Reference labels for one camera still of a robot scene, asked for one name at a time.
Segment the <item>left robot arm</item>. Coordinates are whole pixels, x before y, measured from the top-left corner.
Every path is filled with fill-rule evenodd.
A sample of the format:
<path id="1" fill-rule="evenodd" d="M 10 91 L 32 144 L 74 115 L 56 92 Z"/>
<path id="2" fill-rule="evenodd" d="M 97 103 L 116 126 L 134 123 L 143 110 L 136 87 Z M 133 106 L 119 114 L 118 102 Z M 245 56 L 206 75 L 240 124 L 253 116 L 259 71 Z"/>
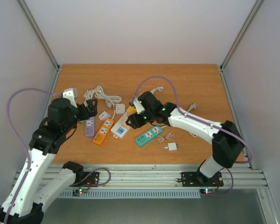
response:
<path id="1" fill-rule="evenodd" d="M 96 99 L 73 106 L 67 98 L 56 98 L 48 107 L 48 115 L 34 131 L 28 157 L 19 178 L 6 201 L 0 206 L 0 222 L 4 224 L 39 224 L 45 211 L 70 185 L 84 182 L 84 167 L 69 161 L 58 175 L 39 190 L 42 177 L 68 139 L 66 136 L 77 123 L 97 115 Z"/>

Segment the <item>yellow cube socket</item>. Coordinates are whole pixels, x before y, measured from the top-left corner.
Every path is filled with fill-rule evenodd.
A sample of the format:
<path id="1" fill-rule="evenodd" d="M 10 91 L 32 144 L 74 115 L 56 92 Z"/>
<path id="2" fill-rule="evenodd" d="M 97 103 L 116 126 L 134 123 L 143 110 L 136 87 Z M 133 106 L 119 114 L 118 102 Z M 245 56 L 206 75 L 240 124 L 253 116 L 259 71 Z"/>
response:
<path id="1" fill-rule="evenodd" d="M 126 112 L 127 112 L 128 114 L 134 114 L 134 113 L 137 112 L 137 110 L 136 110 L 135 107 L 129 106 L 129 107 L 127 108 Z"/>

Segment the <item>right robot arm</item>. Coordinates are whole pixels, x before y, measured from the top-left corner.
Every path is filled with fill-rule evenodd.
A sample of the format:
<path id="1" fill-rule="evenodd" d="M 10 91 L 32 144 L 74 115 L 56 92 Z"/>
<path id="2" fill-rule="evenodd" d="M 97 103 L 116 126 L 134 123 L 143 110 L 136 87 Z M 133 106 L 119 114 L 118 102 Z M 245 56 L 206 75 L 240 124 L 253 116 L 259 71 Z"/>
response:
<path id="1" fill-rule="evenodd" d="M 136 112 L 128 116 L 126 124 L 133 129 L 156 122 L 180 128 L 211 144 L 212 155 L 196 171 L 196 179 L 202 186 L 209 184 L 220 170 L 231 168 L 244 148 L 242 138 L 231 121 L 219 123 L 203 119 L 173 103 L 162 104 L 149 91 L 134 99 L 132 105 Z"/>

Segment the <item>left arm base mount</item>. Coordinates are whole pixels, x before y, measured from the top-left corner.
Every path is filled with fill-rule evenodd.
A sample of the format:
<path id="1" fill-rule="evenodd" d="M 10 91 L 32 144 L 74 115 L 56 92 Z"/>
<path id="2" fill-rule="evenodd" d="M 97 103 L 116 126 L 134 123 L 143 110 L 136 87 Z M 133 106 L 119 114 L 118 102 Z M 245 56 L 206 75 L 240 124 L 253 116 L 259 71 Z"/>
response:
<path id="1" fill-rule="evenodd" d="M 98 171 L 93 172 L 91 175 L 90 172 L 84 172 L 83 181 L 79 183 L 79 186 L 83 187 L 97 187 L 99 184 L 100 173 Z"/>

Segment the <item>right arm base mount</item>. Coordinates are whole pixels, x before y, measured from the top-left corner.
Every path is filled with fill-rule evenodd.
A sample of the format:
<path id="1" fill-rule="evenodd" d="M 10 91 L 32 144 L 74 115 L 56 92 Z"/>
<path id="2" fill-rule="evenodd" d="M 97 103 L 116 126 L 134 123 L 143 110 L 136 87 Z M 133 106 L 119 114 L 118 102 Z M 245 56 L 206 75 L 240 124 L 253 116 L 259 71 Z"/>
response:
<path id="1" fill-rule="evenodd" d="M 181 178 L 178 179 L 183 187 L 222 187 L 223 178 L 220 172 L 216 172 L 212 178 L 198 175 L 197 172 L 181 172 Z"/>

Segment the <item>beige cube socket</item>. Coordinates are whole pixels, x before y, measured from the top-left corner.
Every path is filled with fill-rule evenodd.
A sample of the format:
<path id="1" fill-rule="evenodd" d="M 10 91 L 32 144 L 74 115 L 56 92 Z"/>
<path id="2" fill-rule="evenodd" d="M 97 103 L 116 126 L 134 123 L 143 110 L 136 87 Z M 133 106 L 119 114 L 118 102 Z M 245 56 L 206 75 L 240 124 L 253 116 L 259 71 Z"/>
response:
<path id="1" fill-rule="evenodd" d="M 131 122 L 129 119 L 127 119 L 125 122 L 124 122 L 125 126 L 127 127 L 127 129 L 130 129 L 131 128 Z"/>

